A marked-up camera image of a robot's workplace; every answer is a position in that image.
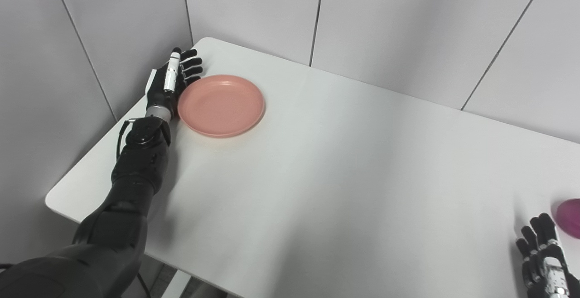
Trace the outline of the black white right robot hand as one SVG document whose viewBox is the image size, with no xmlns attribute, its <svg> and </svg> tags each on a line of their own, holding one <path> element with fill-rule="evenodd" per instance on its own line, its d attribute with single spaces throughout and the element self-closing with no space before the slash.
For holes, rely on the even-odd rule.
<svg viewBox="0 0 580 298">
<path fill-rule="evenodd" d="M 515 242 L 529 298 L 578 298 L 579 279 L 568 268 L 555 222 L 547 213 L 530 219 Z"/>
</svg>

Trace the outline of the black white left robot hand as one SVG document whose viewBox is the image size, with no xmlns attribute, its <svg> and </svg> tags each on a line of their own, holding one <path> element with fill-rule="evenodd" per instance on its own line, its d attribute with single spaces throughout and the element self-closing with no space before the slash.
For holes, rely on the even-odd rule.
<svg viewBox="0 0 580 298">
<path fill-rule="evenodd" d="M 146 115 L 170 122 L 187 86 L 201 79 L 203 60 L 195 48 L 174 48 L 168 61 L 154 71 L 146 89 Z"/>
</svg>

